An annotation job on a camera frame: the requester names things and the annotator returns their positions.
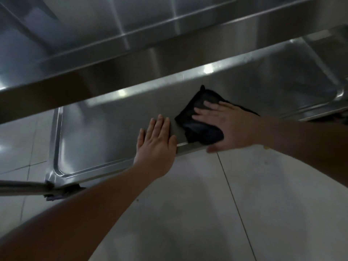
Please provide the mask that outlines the person's left hand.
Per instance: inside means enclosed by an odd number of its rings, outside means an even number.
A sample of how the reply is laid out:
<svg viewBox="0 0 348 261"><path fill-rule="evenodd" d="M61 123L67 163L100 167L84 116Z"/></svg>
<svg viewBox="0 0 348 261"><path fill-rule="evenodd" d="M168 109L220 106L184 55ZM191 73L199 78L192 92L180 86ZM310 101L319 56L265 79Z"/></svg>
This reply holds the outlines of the person's left hand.
<svg viewBox="0 0 348 261"><path fill-rule="evenodd" d="M157 119L151 118L143 146L136 150L134 167L140 169L151 179L164 176L172 167L176 155L168 150L168 141L171 135L171 121L164 117L163 137L154 140L154 126Z"/></svg>

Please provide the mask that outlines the person's right hand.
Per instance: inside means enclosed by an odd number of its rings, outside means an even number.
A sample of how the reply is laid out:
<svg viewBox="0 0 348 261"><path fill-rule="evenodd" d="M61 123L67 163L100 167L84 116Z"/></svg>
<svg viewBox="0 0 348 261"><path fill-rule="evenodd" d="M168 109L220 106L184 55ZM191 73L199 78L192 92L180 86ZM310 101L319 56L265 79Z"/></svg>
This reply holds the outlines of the person's right hand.
<svg viewBox="0 0 348 261"><path fill-rule="evenodd" d="M214 144L223 144L223 151L259 144L258 130L267 119L223 101L217 104L204 101L204 106L206 109L195 107L192 118L222 131L223 140Z"/></svg>

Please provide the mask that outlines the dark cleaning cloth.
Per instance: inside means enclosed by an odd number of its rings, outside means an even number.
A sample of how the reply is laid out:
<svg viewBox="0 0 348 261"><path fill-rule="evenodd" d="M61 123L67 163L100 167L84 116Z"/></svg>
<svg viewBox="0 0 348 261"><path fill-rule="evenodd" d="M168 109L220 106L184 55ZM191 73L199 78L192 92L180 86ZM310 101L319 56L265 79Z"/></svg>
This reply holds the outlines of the dark cleaning cloth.
<svg viewBox="0 0 348 261"><path fill-rule="evenodd" d="M203 145L211 145L223 140L223 133L219 128L195 121L192 118L192 115L195 114L195 107L206 109L204 101L213 104L217 104L219 101L230 103L223 99L218 93L207 89L204 85L201 85L199 91L189 101L188 105L175 118L176 123L184 129L188 143L199 142ZM236 106L259 116L259 114L250 109L246 109L239 105Z"/></svg>

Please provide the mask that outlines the person's right forearm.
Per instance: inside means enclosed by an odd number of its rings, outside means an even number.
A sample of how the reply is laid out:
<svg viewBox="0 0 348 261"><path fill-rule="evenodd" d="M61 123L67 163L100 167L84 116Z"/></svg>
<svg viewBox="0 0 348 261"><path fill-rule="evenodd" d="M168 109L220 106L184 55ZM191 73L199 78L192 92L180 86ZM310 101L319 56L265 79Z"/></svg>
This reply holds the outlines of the person's right forearm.
<svg viewBox="0 0 348 261"><path fill-rule="evenodd" d="M315 168L348 188L348 126L264 117L256 142Z"/></svg>

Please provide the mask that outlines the person's left forearm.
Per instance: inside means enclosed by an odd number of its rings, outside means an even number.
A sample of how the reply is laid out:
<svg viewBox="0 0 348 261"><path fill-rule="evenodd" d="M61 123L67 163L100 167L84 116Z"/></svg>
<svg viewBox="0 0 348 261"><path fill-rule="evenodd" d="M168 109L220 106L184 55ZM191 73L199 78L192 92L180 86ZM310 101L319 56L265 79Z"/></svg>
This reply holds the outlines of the person's left forearm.
<svg viewBox="0 0 348 261"><path fill-rule="evenodd" d="M88 261L131 203L170 168L137 163L47 209L0 240L0 261Z"/></svg>

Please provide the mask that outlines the stainless steel lower shelf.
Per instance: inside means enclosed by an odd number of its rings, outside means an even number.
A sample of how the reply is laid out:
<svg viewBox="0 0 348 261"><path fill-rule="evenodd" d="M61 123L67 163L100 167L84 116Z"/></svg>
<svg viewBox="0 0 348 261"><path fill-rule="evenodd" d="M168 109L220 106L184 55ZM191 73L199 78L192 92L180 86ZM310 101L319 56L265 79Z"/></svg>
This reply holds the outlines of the stainless steel lower shelf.
<svg viewBox="0 0 348 261"><path fill-rule="evenodd" d="M188 143L174 121L201 85L262 116L313 120L348 109L348 32L332 29L226 58L56 109L49 173L56 187L102 178L131 166L140 128L169 117L177 154Z"/></svg>

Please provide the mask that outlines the stainless steel table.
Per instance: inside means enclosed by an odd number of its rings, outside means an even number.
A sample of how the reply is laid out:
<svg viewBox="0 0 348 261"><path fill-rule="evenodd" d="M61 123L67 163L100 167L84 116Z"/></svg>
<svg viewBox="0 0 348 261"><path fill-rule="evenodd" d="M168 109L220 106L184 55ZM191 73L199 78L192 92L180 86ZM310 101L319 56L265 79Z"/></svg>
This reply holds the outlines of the stainless steel table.
<svg viewBox="0 0 348 261"><path fill-rule="evenodd" d="M0 125L348 25L348 0L0 0Z"/></svg>

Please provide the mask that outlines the steel table leg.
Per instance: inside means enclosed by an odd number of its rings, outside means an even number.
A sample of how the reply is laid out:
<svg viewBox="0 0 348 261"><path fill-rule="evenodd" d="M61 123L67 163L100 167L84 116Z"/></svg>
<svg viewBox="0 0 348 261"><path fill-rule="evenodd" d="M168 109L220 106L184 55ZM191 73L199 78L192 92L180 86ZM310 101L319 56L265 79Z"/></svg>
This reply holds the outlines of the steel table leg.
<svg viewBox="0 0 348 261"><path fill-rule="evenodd" d="M0 197L46 195L54 188L52 183L0 180Z"/></svg>

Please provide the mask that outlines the shelf corner bracket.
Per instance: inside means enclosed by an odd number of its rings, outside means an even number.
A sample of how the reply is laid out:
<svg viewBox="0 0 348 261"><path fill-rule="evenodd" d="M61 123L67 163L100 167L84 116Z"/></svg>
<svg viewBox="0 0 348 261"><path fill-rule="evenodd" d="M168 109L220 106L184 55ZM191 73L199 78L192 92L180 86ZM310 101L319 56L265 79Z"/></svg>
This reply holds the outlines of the shelf corner bracket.
<svg viewBox="0 0 348 261"><path fill-rule="evenodd" d="M84 191L85 189L86 187L81 187L80 184L72 184L66 187L53 189L51 193L45 194L44 198L46 198L46 201L48 202L63 200L81 191Z"/></svg>

